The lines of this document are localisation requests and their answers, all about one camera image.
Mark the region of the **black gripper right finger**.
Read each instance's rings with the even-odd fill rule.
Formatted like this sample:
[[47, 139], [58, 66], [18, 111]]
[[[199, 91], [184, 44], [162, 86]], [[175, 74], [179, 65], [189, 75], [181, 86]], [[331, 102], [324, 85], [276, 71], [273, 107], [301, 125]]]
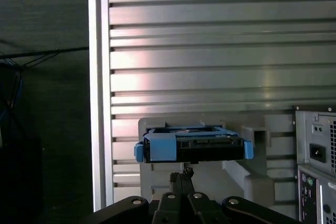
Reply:
[[210, 200], [206, 194], [195, 191], [193, 175], [192, 168], [185, 168], [181, 174], [181, 183], [182, 192], [197, 223], [299, 223], [298, 220], [241, 197], [227, 197], [221, 204]]

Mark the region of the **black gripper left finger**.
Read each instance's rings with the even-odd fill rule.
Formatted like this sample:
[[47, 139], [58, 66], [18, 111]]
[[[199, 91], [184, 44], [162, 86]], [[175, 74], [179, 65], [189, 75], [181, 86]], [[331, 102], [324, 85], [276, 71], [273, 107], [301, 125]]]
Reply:
[[86, 223], [180, 223], [186, 173], [170, 175], [170, 191], [159, 200], [130, 196], [86, 217]]

